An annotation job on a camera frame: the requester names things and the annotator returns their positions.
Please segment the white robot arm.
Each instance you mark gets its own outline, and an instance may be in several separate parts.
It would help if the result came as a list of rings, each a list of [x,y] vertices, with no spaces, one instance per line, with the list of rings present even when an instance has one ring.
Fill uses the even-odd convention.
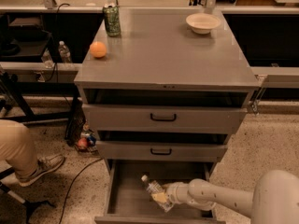
[[[254,191],[229,189],[203,179],[149,188],[153,200],[164,211],[183,204],[209,211],[220,204],[250,219],[250,224],[299,224],[299,178],[273,170],[257,181]]]

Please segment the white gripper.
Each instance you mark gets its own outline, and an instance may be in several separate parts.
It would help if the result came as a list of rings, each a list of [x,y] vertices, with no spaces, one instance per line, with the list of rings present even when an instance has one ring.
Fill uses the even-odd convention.
[[[152,193],[152,199],[157,203],[166,203],[167,198],[173,204],[186,203],[188,199],[188,185],[183,182],[167,183],[163,185],[164,192]]]

